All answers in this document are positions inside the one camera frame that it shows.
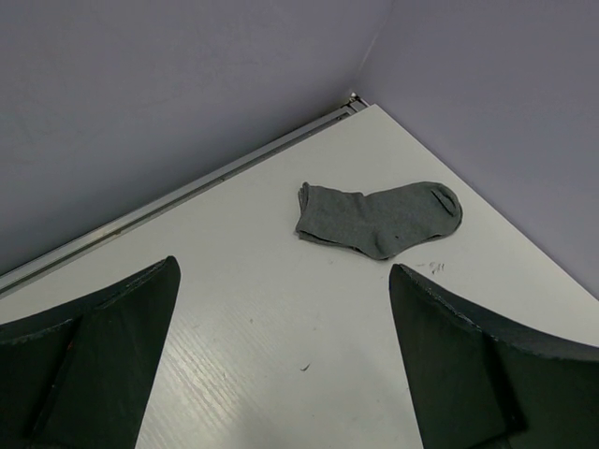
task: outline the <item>sock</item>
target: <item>sock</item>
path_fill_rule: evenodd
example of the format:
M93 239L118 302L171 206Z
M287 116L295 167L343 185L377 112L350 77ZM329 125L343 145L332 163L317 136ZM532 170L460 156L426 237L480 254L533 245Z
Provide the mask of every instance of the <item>sock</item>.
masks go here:
M305 182L299 189L300 239L388 259L461 224L456 194L438 182L417 182L365 196Z

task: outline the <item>desk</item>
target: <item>desk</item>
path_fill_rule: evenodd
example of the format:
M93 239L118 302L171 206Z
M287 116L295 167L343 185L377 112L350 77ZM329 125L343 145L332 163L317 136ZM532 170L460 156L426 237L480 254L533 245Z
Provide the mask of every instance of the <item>desk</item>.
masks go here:
M424 180L460 198L448 239L374 262L294 235L304 181L368 194ZM1 320L169 254L183 278L138 449L421 448L389 306L393 263L599 345L599 301L378 107L26 285L0 300Z

